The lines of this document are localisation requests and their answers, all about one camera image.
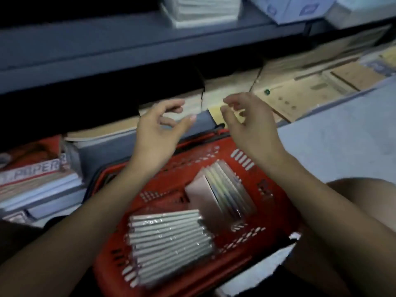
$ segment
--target metal shelf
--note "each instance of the metal shelf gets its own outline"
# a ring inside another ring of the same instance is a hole
[[[174,29],[161,12],[0,30],[0,93],[303,33],[250,3],[237,22]]]

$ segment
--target box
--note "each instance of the box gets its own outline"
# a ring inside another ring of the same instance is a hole
[[[323,17],[335,0],[250,0],[277,24]]]
[[[396,16],[396,0],[337,0],[325,19],[344,29]]]

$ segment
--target blue box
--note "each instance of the blue box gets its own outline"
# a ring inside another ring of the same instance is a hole
[[[250,0],[277,24],[324,17],[335,0]]]

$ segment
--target hand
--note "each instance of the hand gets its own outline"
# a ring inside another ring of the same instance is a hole
[[[252,93],[232,94],[224,99],[228,106],[220,108],[237,147],[243,150],[262,169],[287,157],[279,136],[272,110]],[[231,110],[244,110],[241,124]]]
[[[181,136],[196,121],[195,115],[189,115],[178,123],[162,116],[165,112],[180,114],[184,103],[183,99],[164,100],[154,105],[139,120],[131,165],[136,166],[142,173],[147,173],[150,178],[167,163],[175,152]]]

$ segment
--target red basket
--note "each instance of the red basket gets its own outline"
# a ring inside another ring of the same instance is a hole
[[[221,283],[265,250],[273,249],[280,239],[288,237],[299,226],[299,214],[285,192],[236,148],[226,130],[179,144],[177,150],[178,153],[136,196],[94,262],[97,283],[107,297],[194,296]],[[131,288],[121,275],[129,264],[130,247],[124,242],[128,217],[148,205],[166,204],[169,207],[188,202],[185,186],[201,168],[217,159],[225,160],[241,179],[257,207],[257,214],[216,236],[214,242],[219,253],[210,259],[153,290]],[[126,162],[103,169],[94,182],[90,196],[103,186],[110,174],[118,173],[125,165]]]

